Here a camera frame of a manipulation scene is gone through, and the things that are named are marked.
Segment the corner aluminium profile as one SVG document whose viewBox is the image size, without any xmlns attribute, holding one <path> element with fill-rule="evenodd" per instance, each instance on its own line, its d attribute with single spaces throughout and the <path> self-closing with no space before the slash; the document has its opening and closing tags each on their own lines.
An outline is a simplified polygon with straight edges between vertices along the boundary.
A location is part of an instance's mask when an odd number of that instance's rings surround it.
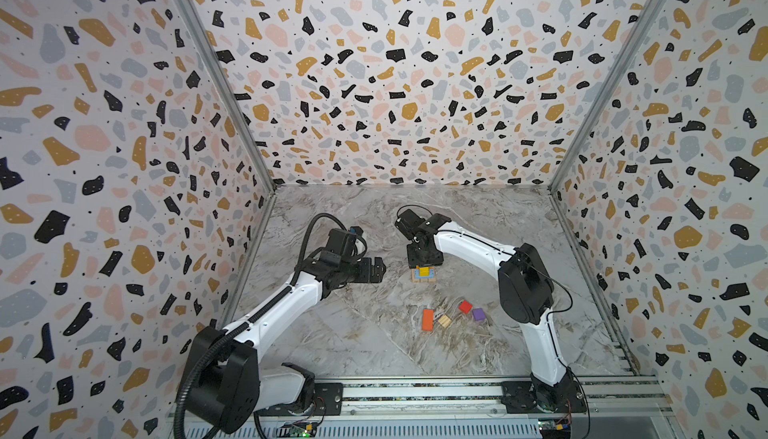
<svg viewBox="0 0 768 439">
<path fill-rule="evenodd" d="M 267 167 L 262 160 L 248 124 L 244 119 L 243 112 L 238 107 L 234 92 L 224 75 L 216 52 L 208 41 L 204 24 L 196 11 L 194 1 L 174 0 L 174 3 L 178 6 L 179 15 L 184 20 L 189 30 L 191 40 L 195 44 L 200 59 L 202 60 L 205 69 L 208 71 L 211 81 L 219 93 L 225 109 L 233 121 L 235 130 L 243 143 L 243 147 L 254 166 L 258 184 L 267 196 L 273 196 L 276 189 L 275 184 L 269 176 Z"/>
<path fill-rule="evenodd" d="M 559 188 L 564 184 L 571 167 L 577 162 L 580 149 L 589 141 L 589 133 L 597 124 L 603 110 L 608 104 L 612 93 L 633 63 L 633 57 L 638 53 L 648 30 L 658 17 L 666 0 L 648 0 L 641 11 L 636 25 L 628 35 L 626 43 L 617 55 L 614 66 L 606 76 L 603 85 L 592 102 L 585 120 L 575 133 L 573 141 L 558 166 L 555 175 L 548 186 L 548 192 L 555 198 Z"/>
</svg>

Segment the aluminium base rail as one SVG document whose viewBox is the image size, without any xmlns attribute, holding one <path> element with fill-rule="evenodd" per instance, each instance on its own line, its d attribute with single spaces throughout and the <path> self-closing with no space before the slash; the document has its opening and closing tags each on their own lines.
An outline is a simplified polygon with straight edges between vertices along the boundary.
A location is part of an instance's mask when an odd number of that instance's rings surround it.
<svg viewBox="0 0 768 439">
<path fill-rule="evenodd" d="M 566 405 L 537 407 L 520 377 L 357 377 L 317 384 L 317 411 L 275 407 L 248 419 L 235 438 L 277 438 L 285 423 L 315 422 L 315 438 L 541 438 L 538 421 L 571 425 L 571 438 L 681 438 L 657 380 L 586 376 Z"/>
</svg>

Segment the natural wood plank block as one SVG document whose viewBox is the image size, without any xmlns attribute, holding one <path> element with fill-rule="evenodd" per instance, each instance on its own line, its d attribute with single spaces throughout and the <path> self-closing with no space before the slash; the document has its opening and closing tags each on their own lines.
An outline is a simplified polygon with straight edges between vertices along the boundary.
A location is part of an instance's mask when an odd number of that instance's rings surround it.
<svg viewBox="0 0 768 439">
<path fill-rule="evenodd" d="M 437 282 L 437 279 L 435 277 L 412 277 L 412 282 L 434 284 Z"/>
</svg>

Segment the right electronics board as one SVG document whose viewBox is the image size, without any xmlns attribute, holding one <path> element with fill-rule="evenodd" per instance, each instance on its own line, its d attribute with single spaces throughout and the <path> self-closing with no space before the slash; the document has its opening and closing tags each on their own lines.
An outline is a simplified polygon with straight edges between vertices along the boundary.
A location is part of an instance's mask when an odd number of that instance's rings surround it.
<svg viewBox="0 0 768 439">
<path fill-rule="evenodd" d="M 572 437 L 571 425 L 565 420 L 539 420 L 538 430 L 542 439 L 570 439 Z"/>
</svg>

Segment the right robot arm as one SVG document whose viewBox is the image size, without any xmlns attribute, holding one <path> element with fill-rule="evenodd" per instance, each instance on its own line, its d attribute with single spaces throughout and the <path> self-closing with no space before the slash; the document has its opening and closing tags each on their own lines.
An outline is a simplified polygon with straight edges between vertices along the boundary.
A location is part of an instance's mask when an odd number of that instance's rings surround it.
<svg viewBox="0 0 768 439">
<path fill-rule="evenodd" d="M 505 245 L 482 237 L 443 214 L 424 218 L 410 208 L 397 213 L 395 226 L 409 241 L 412 267 L 436 267 L 446 254 L 462 259 L 495 278 L 499 304 L 522 330 L 531 359 L 536 406 L 554 412 L 576 392 L 576 380 L 562 355 L 553 315 L 555 280 L 537 249 Z"/>
</svg>

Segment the left electronics board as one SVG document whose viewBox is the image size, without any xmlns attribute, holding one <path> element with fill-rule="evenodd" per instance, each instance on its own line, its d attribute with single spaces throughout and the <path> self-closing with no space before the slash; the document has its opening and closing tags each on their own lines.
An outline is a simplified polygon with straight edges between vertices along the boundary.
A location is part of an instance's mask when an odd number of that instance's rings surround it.
<svg viewBox="0 0 768 439">
<path fill-rule="evenodd" d="M 318 424 L 315 422 L 290 422 L 281 425 L 276 430 L 277 438 L 315 438 Z"/>
</svg>

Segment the purple wood cube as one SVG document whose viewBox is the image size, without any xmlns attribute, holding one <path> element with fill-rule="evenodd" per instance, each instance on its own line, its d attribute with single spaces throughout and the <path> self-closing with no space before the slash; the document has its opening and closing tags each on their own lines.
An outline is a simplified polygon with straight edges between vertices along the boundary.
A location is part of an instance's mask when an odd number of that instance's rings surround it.
<svg viewBox="0 0 768 439">
<path fill-rule="evenodd" d="M 483 321 L 486 319 L 485 313 L 481 308 L 475 308 L 472 310 L 473 319 L 475 321 Z"/>
</svg>

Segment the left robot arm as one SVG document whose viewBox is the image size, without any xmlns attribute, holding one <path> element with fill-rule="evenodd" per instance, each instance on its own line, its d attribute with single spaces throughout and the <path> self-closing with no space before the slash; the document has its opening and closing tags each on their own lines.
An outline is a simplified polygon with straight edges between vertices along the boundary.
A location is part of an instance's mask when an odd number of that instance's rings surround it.
<svg viewBox="0 0 768 439">
<path fill-rule="evenodd" d="M 193 339 L 176 396 L 172 434 L 185 435 L 193 414 L 210 425 L 207 435 L 231 434 L 257 412 L 278 407 L 289 414 L 317 408 L 314 373 L 261 362 L 275 340 L 304 312 L 350 283 L 377 284 L 386 266 L 367 254 L 358 226 L 333 228 L 324 246 L 302 250 L 289 279 L 265 301 L 222 329 L 207 326 Z"/>
</svg>

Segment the right corner aluminium profile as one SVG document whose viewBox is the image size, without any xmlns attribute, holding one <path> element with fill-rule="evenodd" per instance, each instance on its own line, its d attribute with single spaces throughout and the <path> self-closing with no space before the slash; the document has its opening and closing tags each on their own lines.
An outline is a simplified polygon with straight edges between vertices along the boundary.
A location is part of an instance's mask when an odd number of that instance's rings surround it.
<svg viewBox="0 0 768 439">
<path fill-rule="evenodd" d="M 614 66 L 606 76 L 603 85 L 592 102 L 585 120 L 575 133 L 573 141 L 558 166 L 555 175 L 548 186 L 548 192 L 555 198 L 559 188 L 564 184 L 571 167 L 577 162 L 580 149 L 589 141 L 589 133 L 597 124 L 603 110 L 608 104 L 612 93 L 633 63 L 633 57 L 638 53 L 648 30 L 658 17 L 666 0 L 648 0 L 641 11 L 636 25 L 628 35 L 626 43 L 617 55 Z"/>
</svg>

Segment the small natural wood cube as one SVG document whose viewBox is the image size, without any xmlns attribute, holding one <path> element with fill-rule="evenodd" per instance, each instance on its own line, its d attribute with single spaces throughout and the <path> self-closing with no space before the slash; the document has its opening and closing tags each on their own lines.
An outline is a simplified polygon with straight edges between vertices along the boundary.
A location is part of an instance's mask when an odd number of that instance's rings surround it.
<svg viewBox="0 0 768 439">
<path fill-rule="evenodd" d="M 448 328 L 448 327 L 451 325 L 451 323 L 452 323 L 452 320 L 451 320 L 451 319 L 450 319 L 450 318 L 449 318 L 447 315 L 443 314 L 443 315 L 441 315 L 441 316 L 438 318 L 437 322 L 438 322 L 438 324 L 439 324 L 441 327 L 443 327 L 443 328 Z"/>
</svg>

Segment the red wood cube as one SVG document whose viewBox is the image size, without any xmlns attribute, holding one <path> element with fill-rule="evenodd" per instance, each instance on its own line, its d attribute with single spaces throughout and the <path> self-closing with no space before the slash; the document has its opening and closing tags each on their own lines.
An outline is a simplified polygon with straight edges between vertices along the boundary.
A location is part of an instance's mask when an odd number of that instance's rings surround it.
<svg viewBox="0 0 768 439">
<path fill-rule="evenodd" d="M 472 305 L 464 300 L 459 304 L 458 309 L 464 314 L 469 314 L 472 310 Z"/>
</svg>

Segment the blue wood block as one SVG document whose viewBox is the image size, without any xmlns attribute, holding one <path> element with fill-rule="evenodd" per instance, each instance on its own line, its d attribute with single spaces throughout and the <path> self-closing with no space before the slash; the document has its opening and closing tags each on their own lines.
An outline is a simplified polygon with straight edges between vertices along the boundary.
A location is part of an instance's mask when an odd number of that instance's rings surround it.
<svg viewBox="0 0 768 439">
<path fill-rule="evenodd" d="M 420 276 L 419 276 L 419 269 L 420 269 L 420 268 L 416 268 L 416 269 L 413 269 L 413 270 L 412 270 L 412 277 L 420 277 Z M 433 270 L 433 269 L 432 269 L 432 274 L 431 274 L 430 276 L 428 276 L 428 277 L 435 277 L 435 272 L 434 272 L 434 270 Z"/>
</svg>

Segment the left corner aluminium profile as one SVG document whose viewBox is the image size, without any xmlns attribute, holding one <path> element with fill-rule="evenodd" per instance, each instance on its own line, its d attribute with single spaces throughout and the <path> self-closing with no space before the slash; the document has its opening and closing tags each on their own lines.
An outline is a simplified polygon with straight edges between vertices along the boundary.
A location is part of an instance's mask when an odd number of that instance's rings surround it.
<svg viewBox="0 0 768 439">
<path fill-rule="evenodd" d="M 216 52 L 208 41 L 204 24 L 196 11 L 194 1 L 174 0 L 174 3 L 178 6 L 179 15 L 184 20 L 189 30 L 191 40 L 195 44 L 200 59 L 202 60 L 205 69 L 208 71 L 211 81 L 219 93 L 225 109 L 233 121 L 235 130 L 243 143 L 243 147 L 254 166 L 258 184 L 267 196 L 273 196 L 276 189 L 275 184 L 269 176 L 267 167 L 262 160 L 248 124 L 244 119 L 243 112 L 238 107 L 234 92 L 224 75 Z"/>
</svg>

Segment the electronics board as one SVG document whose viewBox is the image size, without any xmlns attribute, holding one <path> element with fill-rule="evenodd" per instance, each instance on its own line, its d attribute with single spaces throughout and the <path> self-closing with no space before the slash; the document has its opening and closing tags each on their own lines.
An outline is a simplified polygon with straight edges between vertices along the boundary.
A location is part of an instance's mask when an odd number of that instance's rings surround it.
<svg viewBox="0 0 768 439">
<path fill-rule="evenodd" d="M 315 422 L 290 422 L 281 425 L 276 430 L 277 438 L 315 438 L 318 424 Z"/>
<path fill-rule="evenodd" d="M 565 420 L 539 420 L 538 430 L 542 439 L 570 439 L 572 437 L 571 425 Z"/>
</svg>

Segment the red-orange wood block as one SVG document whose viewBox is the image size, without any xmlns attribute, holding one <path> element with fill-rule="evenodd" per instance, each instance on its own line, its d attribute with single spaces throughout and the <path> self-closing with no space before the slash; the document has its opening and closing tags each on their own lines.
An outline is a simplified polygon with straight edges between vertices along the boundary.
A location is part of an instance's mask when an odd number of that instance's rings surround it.
<svg viewBox="0 0 768 439">
<path fill-rule="evenodd" d="M 432 309 L 424 309 L 421 316 L 421 330 L 425 332 L 433 331 L 434 322 L 434 311 Z"/>
</svg>

